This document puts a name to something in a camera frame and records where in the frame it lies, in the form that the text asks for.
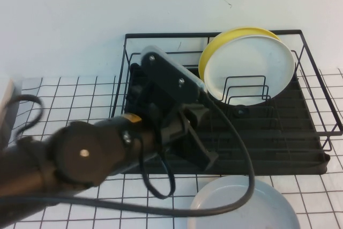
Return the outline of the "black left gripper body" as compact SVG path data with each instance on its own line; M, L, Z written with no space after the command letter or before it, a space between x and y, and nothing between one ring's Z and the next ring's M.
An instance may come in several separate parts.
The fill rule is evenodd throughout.
M169 150L185 136L184 110L209 109L199 103L178 103L157 84L144 78L130 80L130 112L141 117L147 131L153 135L149 140L142 132L131 134L141 151Z

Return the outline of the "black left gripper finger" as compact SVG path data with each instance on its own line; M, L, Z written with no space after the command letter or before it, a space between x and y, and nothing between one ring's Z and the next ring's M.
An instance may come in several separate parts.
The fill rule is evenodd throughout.
M207 150L196 132L208 112L209 110L184 110L182 118L185 121L185 136L174 142L171 147L173 154L192 163L202 171L211 168L219 157L216 152Z

